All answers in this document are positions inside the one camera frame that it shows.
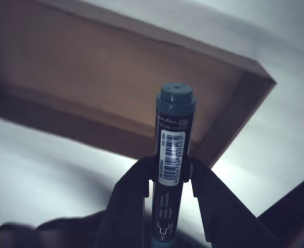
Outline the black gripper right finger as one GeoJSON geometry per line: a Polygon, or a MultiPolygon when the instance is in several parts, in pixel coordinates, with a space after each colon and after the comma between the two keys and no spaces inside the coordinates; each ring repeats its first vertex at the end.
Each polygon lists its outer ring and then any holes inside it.
{"type": "Polygon", "coordinates": [[[199,159],[186,160],[205,239],[212,247],[281,247],[280,241],[199,159]]]}

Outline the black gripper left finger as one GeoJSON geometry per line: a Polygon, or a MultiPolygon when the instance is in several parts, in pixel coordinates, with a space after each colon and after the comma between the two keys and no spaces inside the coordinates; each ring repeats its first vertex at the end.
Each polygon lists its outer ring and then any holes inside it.
{"type": "Polygon", "coordinates": [[[155,157],[139,159],[114,186],[98,228],[98,247],[144,246],[144,201],[155,157]]]}

